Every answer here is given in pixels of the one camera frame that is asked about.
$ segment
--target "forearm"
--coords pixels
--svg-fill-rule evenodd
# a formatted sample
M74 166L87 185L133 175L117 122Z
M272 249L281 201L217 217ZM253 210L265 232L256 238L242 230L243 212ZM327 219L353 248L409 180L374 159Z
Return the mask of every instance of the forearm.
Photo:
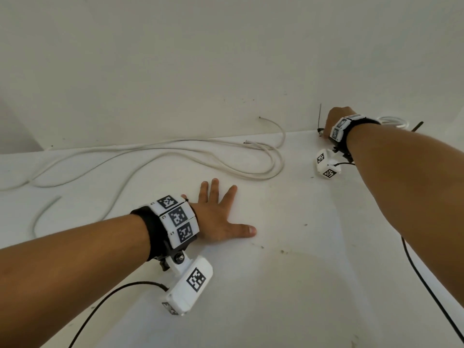
M0 250L3 347L39 347L148 258L142 219L127 215Z
M464 306L464 153L373 124L353 128L347 144L384 216Z

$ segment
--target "wristband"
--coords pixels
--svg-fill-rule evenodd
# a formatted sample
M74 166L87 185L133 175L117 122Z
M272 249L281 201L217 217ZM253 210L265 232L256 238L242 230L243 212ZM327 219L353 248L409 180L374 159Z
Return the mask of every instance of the wristband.
M379 121L356 114L340 118L337 124L334 125L330 131L329 140L333 143L335 149L337 151L341 151L348 160L351 159L352 161L351 154L347 146L348 134L354 127L365 123L380 124Z
M200 232L196 215L187 200L165 196L131 211L145 223L150 237L148 260L162 260L184 250Z

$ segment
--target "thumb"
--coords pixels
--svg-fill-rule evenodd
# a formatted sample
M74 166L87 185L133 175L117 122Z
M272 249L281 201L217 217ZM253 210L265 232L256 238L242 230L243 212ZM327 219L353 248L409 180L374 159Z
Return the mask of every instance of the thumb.
M229 224L230 238L249 238L256 235L256 228L250 225Z

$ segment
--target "hand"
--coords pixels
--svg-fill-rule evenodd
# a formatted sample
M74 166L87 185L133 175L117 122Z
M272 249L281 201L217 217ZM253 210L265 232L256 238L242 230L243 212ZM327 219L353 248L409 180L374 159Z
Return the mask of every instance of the hand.
M325 139L328 139L328 136L332 131L332 127L337 124L340 118L350 115L356 115L356 112L351 110L351 108L348 106L344 108L333 108L332 110L330 110L328 112L327 122L325 123L323 137Z
M227 221L237 186L232 186L219 203L219 180L213 179L208 199L208 182L202 182L198 203L189 203L197 214L200 236L208 241L221 241L232 238L249 238L256 235L256 228L249 225L231 224Z

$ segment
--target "left hand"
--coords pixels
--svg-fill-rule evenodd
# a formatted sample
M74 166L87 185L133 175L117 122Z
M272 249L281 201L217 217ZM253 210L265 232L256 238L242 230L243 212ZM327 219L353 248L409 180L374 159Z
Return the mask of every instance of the left hand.
M221 241L232 238L249 238L256 235L256 228L250 225L231 224L227 221L237 193L232 186L219 202L219 180L213 179L208 198L208 182L201 183L198 203L189 203L197 214L200 236L208 241Z

